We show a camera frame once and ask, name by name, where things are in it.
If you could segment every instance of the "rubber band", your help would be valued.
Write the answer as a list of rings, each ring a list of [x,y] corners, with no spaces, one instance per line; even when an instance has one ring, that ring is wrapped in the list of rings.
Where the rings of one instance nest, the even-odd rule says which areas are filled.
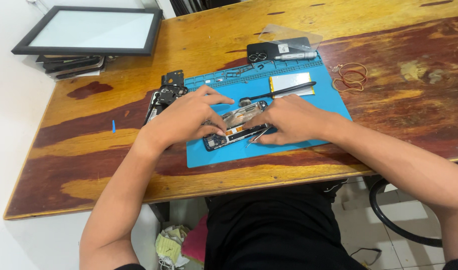
[[[366,75],[364,76],[364,78],[367,78],[367,73],[368,73],[368,72],[367,72],[366,66],[363,65],[363,64],[359,64],[359,63],[347,63],[347,64],[342,65],[341,68],[339,69],[339,76],[340,76],[341,78],[344,77],[344,76],[341,74],[341,70],[342,70],[345,66],[347,66],[347,65],[358,65],[358,66],[363,67],[364,70],[366,71]],[[360,82],[362,82],[363,80],[364,80],[364,79],[358,80],[358,81],[353,81],[353,80],[348,80],[348,81],[349,81],[350,83],[352,83],[352,82],[354,82],[354,83],[355,83],[355,82],[360,83]]]
[[[362,79],[361,81],[358,81],[358,82],[361,82],[362,85],[365,85],[365,84],[367,83],[367,77],[366,77],[364,74],[362,74],[362,72],[357,71],[357,70],[352,70],[352,69],[350,69],[350,70],[346,70],[346,71],[344,72],[344,74],[342,74],[342,81],[343,81],[343,83],[344,83],[347,87],[350,87],[350,86],[349,86],[349,83],[355,83],[355,81],[350,81],[349,79],[346,79],[346,78],[345,78],[346,74],[349,73],[349,72],[354,72],[354,73],[360,74],[360,75],[363,77],[363,79]]]
[[[337,87],[335,87],[335,82],[336,82],[336,81],[341,81],[341,82],[343,82],[343,83],[344,83],[344,81],[343,81],[342,79],[339,79],[339,78],[335,78],[335,79],[332,81],[332,87],[333,87],[335,90],[339,91],[339,92],[346,92],[347,90],[356,90],[356,91],[363,91],[363,90],[364,90],[364,86],[363,86],[362,83],[360,83],[360,82],[351,82],[351,83],[354,83],[354,84],[355,84],[355,83],[356,83],[356,84],[358,83],[358,84],[360,85],[360,89],[357,89],[357,88],[348,88],[348,89],[344,89],[344,90],[339,90],[339,89],[337,89]]]
[[[357,70],[347,70],[347,71],[344,72],[344,74],[342,74],[341,70],[347,65],[358,65],[358,66],[361,66],[366,71],[365,72],[366,74],[363,74],[362,72],[359,72]],[[340,79],[339,78],[334,78],[334,80],[332,81],[332,87],[335,90],[337,90],[338,92],[346,92],[347,90],[355,90],[355,91],[363,91],[364,90],[364,85],[369,81],[368,78],[367,78],[368,70],[367,70],[366,66],[364,66],[363,64],[355,63],[355,62],[346,63],[344,65],[337,65],[337,66],[340,66],[340,68],[338,70],[338,73],[339,73],[339,76],[341,78]],[[346,77],[344,77],[349,72],[354,72],[354,73],[360,74],[361,76],[363,76],[362,80],[355,81],[355,80],[347,79]],[[339,83],[337,83],[337,81],[341,81],[346,87],[348,87],[348,89],[344,89],[344,90],[337,89],[337,87],[335,86],[336,84],[339,85]],[[359,84],[360,89],[353,88],[349,84]]]

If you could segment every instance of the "disassembled smartphone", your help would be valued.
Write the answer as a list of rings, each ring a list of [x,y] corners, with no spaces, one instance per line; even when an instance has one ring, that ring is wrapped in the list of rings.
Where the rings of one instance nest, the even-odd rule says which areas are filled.
[[[155,91],[151,97],[151,104],[145,116],[144,125],[154,117],[159,115],[169,105],[181,96],[187,94],[189,90],[184,86],[184,73],[176,70],[163,75],[161,78],[161,88]]]
[[[252,117],[261,114],[267,107],[267,102],[258,101],[248,106],[238,108],[237,110],[230,111],[221,115],[222,119],[227,125],[226,136],[219,136],[217,134],[210,134],[202,138],[207,151],[213,151],[218,148],[224,147],[231,143],[249,138],[251,136],[261,133],[268,127],[267,124],[255,126],[250,129],[242,129],[245,122],[249,121]]]

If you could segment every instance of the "black brush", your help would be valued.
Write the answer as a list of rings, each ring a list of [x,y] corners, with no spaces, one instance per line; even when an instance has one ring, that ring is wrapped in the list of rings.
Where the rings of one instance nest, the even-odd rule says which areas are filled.
[[[315,85],[316,82],[308,82],[308,83],[303,83],[303,84],[299,84],[299,85],[296,85],[296,86],[292,86],[292,87],[289,87],[289,88],[285,88],[285,89],[282,89],[282,90],[277,90],[277,91],[274,91],[274,92],[270,92],[270,93],[267,93],[267,94],[263,94],[263,95],[260,95],[260,96],[253,96],[253,97],[246,97],[246,98],[241,98],[239,99],[239,107],[244,107],[244,106],[247,106],[247,105],[250,105],[252,102],[251,100],[256,100],[258,98],[263,98],[263,97],[266,97],[266,96],[272,96],[272,95],[280,95],[280,94],[286,94],[286,93],[289,93],[289,92],[292,92],[292,91],[297,91],[297,90],[300,90],[300,89],[304,89],[304,88],[307,88],[307,87],[310,87],[310,86],[313,86]]]

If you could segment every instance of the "wooden table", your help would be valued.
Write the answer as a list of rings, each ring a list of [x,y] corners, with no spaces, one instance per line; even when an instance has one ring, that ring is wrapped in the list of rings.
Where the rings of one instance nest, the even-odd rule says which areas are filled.
[[[100,76],[57,83],[4,218],[92,209],[161,75],[244,65],[268,23],[323,35],[329,71],[369,68],[364,92],[341,93],[355,122],[458,161],[458,1],[252,0],[165,20],[154,57],[122,57]],[[144,202],[372,173],[332,144],[188,169],[181,143],[165,151]]]

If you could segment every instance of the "white label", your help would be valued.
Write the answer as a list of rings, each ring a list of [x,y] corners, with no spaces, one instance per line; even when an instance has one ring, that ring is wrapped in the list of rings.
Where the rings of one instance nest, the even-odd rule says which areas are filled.
[[[278,47],[279,47],[279,53],[289,52],[289,47],[287,46],[287,43],[279,44]]]
[[[157,109],[156,109],[156,108],[153,108],[153,109],[152,109],[152,112],[151,112],[151,115],[149,116],[149,121],[150,121],[150,120],[153,120],[154,117],[156,117],[156,116],[157,116]]]

